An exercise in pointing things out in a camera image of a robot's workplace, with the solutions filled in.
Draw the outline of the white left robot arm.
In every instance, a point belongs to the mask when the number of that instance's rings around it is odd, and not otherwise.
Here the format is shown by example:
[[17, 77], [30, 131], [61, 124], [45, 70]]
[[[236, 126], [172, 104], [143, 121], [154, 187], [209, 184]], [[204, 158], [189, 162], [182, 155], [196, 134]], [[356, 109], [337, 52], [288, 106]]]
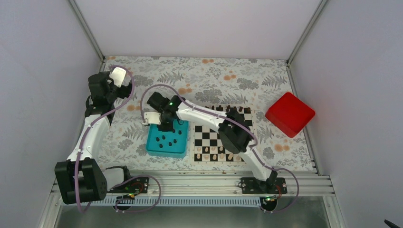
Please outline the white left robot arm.
[[98, 154], [112, 123], [116, 99], [125, 102], [133, 95], [133, 84], [123, 85], [127, 71], [115, 67], [88, 78], [90, 96], [86, 100], [84, 127], [66, 161], [55, 165], [55, 175], [62, 200], [76, 204], [103, 200], [113, 186], [120, 192], [132, 187], [125, 166], [102, 171], [97, 164]]

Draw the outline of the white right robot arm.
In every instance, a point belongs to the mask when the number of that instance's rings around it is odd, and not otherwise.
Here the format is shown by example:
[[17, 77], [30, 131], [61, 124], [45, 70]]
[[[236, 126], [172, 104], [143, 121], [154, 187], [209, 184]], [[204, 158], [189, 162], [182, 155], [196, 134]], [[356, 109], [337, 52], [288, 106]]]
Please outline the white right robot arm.
[[268, 167], [255, 151], [257, 138], [246, 124], [244, 117], [233, 108], [228, 111], [214, 111], [185, 100], [179, 95], [168, 99], [154, 92], [146, 102], [157, 113], [156, 121], [163, 131], [170, 131], [175, 120], [194, 122], [218, 133], [224, 149], [238, 154], [257, 180], [262, 193], [270, 193], [276, 186], [277, 172]]

